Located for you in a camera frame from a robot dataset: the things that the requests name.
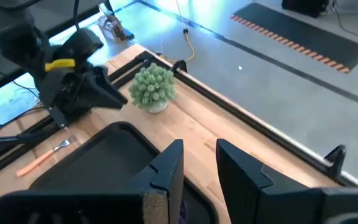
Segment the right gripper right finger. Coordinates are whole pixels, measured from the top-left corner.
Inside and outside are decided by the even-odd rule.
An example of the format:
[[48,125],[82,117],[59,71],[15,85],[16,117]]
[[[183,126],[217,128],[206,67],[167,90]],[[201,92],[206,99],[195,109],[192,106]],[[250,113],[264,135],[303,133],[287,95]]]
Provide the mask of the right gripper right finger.
[[216,142],[216,162],[232,224],[310,224],[303,184],[225,139]]

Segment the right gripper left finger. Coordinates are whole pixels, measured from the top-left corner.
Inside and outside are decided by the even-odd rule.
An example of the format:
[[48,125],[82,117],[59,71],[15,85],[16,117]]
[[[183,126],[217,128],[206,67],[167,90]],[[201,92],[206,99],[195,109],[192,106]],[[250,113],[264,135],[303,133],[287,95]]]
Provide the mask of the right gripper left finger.
[[183,193],[183,141],[174,140],[127,185],[140,195],[137,224],[180,224]]

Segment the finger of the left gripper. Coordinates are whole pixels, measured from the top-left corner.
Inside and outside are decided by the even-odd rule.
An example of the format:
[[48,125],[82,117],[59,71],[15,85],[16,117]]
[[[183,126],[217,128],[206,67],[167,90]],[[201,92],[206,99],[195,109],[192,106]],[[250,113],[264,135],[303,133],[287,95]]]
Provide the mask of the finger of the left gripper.
[[87,74],[87,100],[92,107],[121,109],[128,99],[113,87],[106,67],[93,67]]

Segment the black serving tray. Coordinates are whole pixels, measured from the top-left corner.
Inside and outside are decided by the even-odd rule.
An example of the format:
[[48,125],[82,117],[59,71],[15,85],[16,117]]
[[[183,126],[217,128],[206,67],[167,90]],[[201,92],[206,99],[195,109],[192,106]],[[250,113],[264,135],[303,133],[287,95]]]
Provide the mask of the black serving tray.
[[116,190],[159,155],[131,123],[115,122],[38,177],[32,190]]

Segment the green artificial plant in pot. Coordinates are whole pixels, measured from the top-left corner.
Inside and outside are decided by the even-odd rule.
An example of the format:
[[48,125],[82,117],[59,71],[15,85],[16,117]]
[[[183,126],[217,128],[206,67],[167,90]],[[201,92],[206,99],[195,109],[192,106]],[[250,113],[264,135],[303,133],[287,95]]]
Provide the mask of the green artificial plant in pot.
[[151,63],[135,74],[129,87],[132,104],[140,110],[156,114],[162,112],[176,97],[174,74],[172,71]]

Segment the clear plastic packet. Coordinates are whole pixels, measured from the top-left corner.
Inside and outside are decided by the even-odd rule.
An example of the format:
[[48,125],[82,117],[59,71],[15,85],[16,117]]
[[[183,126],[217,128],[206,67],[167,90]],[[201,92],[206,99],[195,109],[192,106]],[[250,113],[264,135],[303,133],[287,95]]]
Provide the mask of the clear plastic packet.
[[113,15],[101,16],[98,19],[98,26],[107,40],[122,42],[132,40],[135,37],[129,30],[123,28],[120,20]]

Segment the black support rod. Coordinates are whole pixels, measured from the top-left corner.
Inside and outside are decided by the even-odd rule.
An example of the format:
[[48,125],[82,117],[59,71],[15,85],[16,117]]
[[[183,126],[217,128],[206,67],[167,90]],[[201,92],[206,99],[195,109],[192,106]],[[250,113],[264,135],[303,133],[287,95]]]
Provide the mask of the black support rod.
[[53,133],[60,130],[59,126],[47,126],[42,129],[27,130],[15,136],[0,137],[0,147],[16,146],[19,144],[32,144],[42,142],[49,138]]

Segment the black floor mat orange edge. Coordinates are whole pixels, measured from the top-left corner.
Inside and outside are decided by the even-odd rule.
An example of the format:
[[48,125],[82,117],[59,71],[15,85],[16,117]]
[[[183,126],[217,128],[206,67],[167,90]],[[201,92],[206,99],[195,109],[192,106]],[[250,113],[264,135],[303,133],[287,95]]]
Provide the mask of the black floor mat orange edge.
[[231,19],[342,73],[358,65],[358,42],[299,21],[259,3],[251,3]]

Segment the black box on floor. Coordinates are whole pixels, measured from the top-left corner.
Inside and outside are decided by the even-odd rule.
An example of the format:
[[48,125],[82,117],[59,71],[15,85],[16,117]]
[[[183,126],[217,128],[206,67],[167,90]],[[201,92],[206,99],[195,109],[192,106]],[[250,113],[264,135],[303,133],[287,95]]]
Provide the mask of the black box on floor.
[[323,13],[329,0],[282,0],[282,8],[317,18]]

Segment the black table frame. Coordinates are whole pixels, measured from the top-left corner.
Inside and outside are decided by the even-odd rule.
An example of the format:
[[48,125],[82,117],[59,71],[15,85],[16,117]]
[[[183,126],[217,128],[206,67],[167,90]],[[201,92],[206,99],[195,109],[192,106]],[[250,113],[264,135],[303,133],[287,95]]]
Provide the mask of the black table frame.
[[[109,79],[114,82],[116,88],[124,86],[127,82],[131,81],[137,72],[141,68],[148,67],[151,63],[156,63],[158,66],[171,69],[172,65],[160,60],[160,57],[152,55],[148,51],[143,51],[141,54],[136,56],[133,60],[126,63],[123,67],[119,68],[115,72],[109,75]],[[305,161],[307,164],[311,165],[313,168],[321,172],[322,174],[327,175],[326,167],[329,165],[329,162],[320,156],[314,156],[308,151],[303,145],[298,144],[297,142],[291,140],[290,138],[280,134],[278,131],[273,130],[273,128],[268,127],[266,124],[262,124],[261,121],[258,121],[255,118],[252,118],[251,115],[242,111],[240,108],[235,107],[232,103],[225,100],[223,97],[218,96],[216,93],[213,93],[211,90],[208,90],[206,87],[202,87],[200,84],[196,83],[190,77],[187,77],[180,70],[174,72],[174,77],[179,79],[181,82],[185,83],[198,93],[207,97],[210,101],[217,104],[224,110],[228,111],[230,114],[234,115],[236,118],[240,119],[242,122],[248,124],[253,129],[262,133],[264,136],[268,137],[270,140],[276,142],[281,147],[290,151],[292,154],[299,157],[301,160]],[[71,120],[68,120],[68,124],[79,120],[87,112],[74,115],[71,117]],[[42,129],[47,126],[58,126],[57,123],[53,120],[51,116],[48,116],[38,123],[34,124],[27,130],[33,129]],[[7,157],[0,160],[0,170],[7,167],[9,164],[13,163],[15,160],[23,156],[25,153],[29,152],[33,147],[37,146],[41,142],[32,143],[32,144],[19,144],[16,145],[19,148]],[[7,152],[13,150],[16,146],[3,146],[0,147],[0,157]],[[341,172],[341,176],[338,179],[333,179],[335,182],[348,187],[358,187],[358,179],[347,173],[346,171]]]

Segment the black frame bracket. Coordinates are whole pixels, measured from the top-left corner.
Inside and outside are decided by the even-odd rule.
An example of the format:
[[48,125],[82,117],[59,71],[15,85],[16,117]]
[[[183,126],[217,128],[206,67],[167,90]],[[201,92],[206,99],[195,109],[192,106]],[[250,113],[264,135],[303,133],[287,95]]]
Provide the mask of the black frame bracket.
[[341,176],[346,152],[346,146],[340,144],[324,157],[324,159],[329,162],[329,165],[326,167],[326,171],[330,178],[338,179]]
[[183,72],[187,72],[187,66],[186,66],[186,62],[184,60],[178,60],[176,61],[170,69],[172,72],[177,72],[177,71],[183,71]]

